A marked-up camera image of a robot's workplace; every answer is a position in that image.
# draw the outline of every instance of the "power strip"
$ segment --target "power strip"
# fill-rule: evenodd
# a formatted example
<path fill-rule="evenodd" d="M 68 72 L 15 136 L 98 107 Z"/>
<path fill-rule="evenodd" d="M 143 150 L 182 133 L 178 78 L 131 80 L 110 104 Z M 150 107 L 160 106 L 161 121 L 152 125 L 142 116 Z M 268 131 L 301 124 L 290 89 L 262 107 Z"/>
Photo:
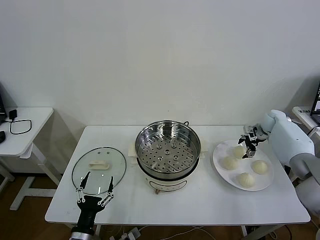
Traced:
<path fill-rule="evenodd" d="M 141 236 L 141 234 L 139 232 L 139 229 L 137 227 L 135 227 L 134 229 L 132 229 L 128 233 L 124 233 L 119 240 L 136 240 L 140 236 Z M 109 239 L 116 240 L 114 236 L 111 236 Z"/>

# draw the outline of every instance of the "robotic arm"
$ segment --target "robotic arm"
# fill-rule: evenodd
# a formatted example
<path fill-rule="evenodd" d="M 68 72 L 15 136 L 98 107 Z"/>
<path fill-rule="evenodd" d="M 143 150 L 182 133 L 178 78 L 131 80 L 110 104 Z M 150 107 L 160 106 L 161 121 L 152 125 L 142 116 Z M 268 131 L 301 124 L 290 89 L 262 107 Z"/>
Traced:
<path fill-rule="evenodd" d="M 320 214 L 320 160 L 315 156 L 312 140 L 284 112 L 271 110 L 263 121 L 254 126 L 244 126 L 239 143 L 246 145 L 243 158 L 252 158 L 256 146 L 265 140 L 271 145 L 283 166 L 305 180 L 296 187 L 302 204 L 316 215 Z"/>
<path fill-rule="evenodd" d="M 80 183 L 80 187 L 75 191 L 78 193 L 77 205 L 80 208 L 80 216 L 76 226 L 71 230 L 70 240 L 90 240 L 95 234 L 93 229 L 95 224 L 95 218 L 98 212 L 105 209 L 106 205 L 114 198 L 113 194 L 113 181 L 114 177 L 111 177 L 109 188 L 105 197 L 97 197 L 91 195 L 84 195 L 83 190 L 86 187 L 90 172 L 86 174 Z"/>

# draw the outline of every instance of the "wooden floor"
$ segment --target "wooden floor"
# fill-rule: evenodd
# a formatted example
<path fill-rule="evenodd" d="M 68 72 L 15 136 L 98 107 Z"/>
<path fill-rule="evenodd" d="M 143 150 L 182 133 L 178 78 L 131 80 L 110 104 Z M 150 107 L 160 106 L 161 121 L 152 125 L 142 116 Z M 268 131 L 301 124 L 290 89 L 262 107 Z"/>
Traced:
<path fill-rule="evenodd" d="M 11 211 L 9 207 L 26 177 L 18 176 L 14 182 L 10 182 L 0 194 L 0 239 L 23 240 L 68 240 L 70 228 L 63 224 L 48 223 L 45 214 L 49 207 L 49 197 L 26 197 L 18 211 Z M 33 188 L 56 188 L 48 177 L 36 177 Z M 123 232 L 128 232 L 134 226 L 102 226 L 101 238 L 108 240 L 110 236 L 119 239 Z M 292 240 L 315 240 L 317 228 L 310 222 L 307 224 L 288 225 L 292 232 Z M 139 240 L 160 240 L 172 235 L 186 232 L 192 227 L 162 227 L 148 226 L 141 231 Z M 241 228 L 238 226 L 212 226 L 203 227 L 216 240 L 239 240 L 242 237 Z M 287 228 L 282 227 L 275 231 L 278 240 L 290 240 Z M 210 240 L 207 233 L 195 229 L 189 233 L 178 235 L 172 240 Z"/>

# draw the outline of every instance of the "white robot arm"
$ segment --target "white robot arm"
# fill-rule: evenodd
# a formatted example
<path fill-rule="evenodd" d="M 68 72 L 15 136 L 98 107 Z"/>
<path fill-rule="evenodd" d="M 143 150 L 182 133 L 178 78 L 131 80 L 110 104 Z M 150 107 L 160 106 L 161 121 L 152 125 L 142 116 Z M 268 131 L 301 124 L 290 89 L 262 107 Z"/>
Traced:
<path fill-rule="evenodd" d="M 296 187 L 302 204 L 316 215 L 320 214 L 320 160 L 315 156 L 312 140 L 286 114 L 271 110 L 262 123 L 245 126 L 239 143 L 247 147 L 243 158 L 255 155 L 258 143 L 268 140 L 276 157 L 283 166 L 305 180 Z"/>

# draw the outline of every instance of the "stainless steel steamer basket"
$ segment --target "stainless steel steamer basket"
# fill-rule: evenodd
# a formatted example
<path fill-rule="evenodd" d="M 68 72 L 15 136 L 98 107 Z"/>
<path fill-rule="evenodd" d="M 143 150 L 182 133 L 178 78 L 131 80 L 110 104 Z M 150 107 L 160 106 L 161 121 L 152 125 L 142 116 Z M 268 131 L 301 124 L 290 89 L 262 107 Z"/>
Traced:
<path fill-rule="evenodd" d="M 191 174 L 198 165 L 200 151 L 196 132 L 177 121 L 153 122 L 135 140 L 139 166 L 161 181 L 176 181 Z"/>

